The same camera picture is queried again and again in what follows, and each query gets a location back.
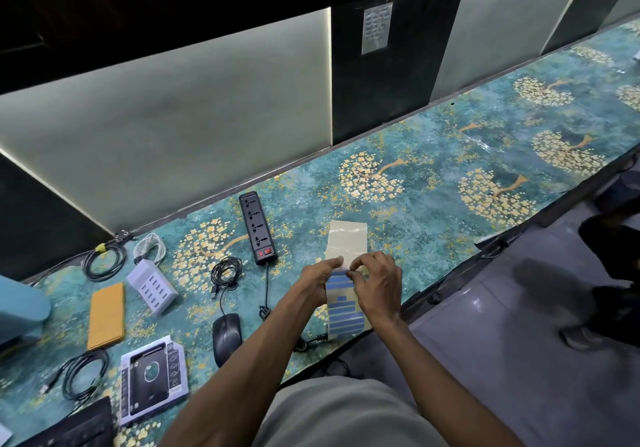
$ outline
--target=power socket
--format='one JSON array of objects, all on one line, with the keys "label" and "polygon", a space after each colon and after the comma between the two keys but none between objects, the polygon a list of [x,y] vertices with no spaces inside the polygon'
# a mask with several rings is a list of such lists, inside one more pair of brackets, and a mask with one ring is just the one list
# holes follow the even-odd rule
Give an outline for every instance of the power socket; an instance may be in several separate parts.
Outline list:
[{"label": "power socket", "polygon": [[127,281],[156,315],[162,314],[173,299],[178,297],[178,292],[151,260],[140,260],[127,275]]},{"label": "power socket", "polygon": [[273,246],[273,238],[267,224],[258,193],[255,191],[242,194],[238,200],[242,207],[246,232],[249,234],[253,259],[256,265],[262,265],[278,258]]}]

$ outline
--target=yellow notebook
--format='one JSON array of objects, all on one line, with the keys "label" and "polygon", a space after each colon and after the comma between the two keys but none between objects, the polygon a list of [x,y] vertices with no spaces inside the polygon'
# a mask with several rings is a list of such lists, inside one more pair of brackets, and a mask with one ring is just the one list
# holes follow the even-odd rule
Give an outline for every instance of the yellow notebook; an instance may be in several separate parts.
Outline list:
[{"label": "yellow notebook", "polygon": [[87,350],[103,348],[124,338],[124,283],[94,292],[89,314]]}]

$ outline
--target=computer mouse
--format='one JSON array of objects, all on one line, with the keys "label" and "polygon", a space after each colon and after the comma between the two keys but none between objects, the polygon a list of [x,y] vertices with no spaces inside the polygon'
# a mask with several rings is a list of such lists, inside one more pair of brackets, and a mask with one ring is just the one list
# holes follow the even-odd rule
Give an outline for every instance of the computer mouse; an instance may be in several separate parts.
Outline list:
[{"label": "computer mouse", "polygon": [[219,317],[213,321],[211,335],[213,337],[213,358],[220,368],[242,344],[240,316],[225,314]]}]

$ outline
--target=gray shirt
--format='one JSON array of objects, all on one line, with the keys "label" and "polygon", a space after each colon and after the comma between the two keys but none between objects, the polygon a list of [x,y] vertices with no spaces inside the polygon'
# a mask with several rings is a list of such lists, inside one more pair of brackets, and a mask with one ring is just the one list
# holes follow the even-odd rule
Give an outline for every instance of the gray shirt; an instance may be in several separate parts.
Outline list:
[{"label": "gray shirt", "polygon": [[252,447],[447,447],[438,431],[375,380],[324,377],[279,391]]}]

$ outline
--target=coiled white cable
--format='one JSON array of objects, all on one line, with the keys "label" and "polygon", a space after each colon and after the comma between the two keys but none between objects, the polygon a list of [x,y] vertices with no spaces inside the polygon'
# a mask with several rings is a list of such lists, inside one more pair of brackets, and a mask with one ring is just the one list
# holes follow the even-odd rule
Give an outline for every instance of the coiled white cable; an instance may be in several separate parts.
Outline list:
[{"label": "coiled white cable", "polygon": [[156,258],[154,258],[154,263],[159,265],[166,255],[166,247],[164,246],[164,242],[156,233],[149,233],[142,240],[136,243],[136,246],[133,248],[133,262],[138,264],[141,259],[148,258],[149,251],[157,246]]}]

